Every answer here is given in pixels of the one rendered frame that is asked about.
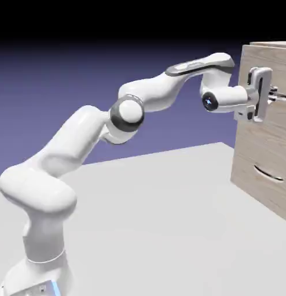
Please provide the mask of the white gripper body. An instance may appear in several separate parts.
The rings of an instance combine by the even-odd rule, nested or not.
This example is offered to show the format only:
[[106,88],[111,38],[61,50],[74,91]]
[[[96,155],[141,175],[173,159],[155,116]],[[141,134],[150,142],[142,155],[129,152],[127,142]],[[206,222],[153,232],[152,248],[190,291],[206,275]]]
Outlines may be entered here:
[[248,102],[254,107],[252,120],[256,123],[261,123],[266,117],[272,72],[268,67],[253,67],[248,73]]

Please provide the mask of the light wood drawer front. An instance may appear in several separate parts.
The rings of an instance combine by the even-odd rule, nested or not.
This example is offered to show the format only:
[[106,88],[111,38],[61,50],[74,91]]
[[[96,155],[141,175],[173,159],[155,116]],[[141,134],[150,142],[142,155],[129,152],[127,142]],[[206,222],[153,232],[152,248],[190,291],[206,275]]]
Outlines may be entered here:
[[[286,139],[252,132],[244,123],[237,127],[231,181],[286,221]],[[254,165],[284,181],[264,177]]]
[[[239,84],[247,84],[248,72],[252,67],[272,68],[272,86],[278,92],[286,94],[286,48],[244,45],[241,52]],[[244,123],[242,125],[260,135],[280,136],[286,139],[286,101],[272,102],[262,123]]]

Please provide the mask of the light wood cabinet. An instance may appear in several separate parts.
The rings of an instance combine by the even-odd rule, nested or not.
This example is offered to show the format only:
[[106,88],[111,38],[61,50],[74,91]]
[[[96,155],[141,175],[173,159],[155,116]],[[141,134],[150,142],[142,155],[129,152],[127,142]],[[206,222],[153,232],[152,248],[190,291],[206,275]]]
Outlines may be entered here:
[[[240,85],[253,66],[272,68],[272,85],[286,95],[286,41],[244,45]],[[272,102],[262,123],[238,122],[231,181],[286,220],[286,101]]]

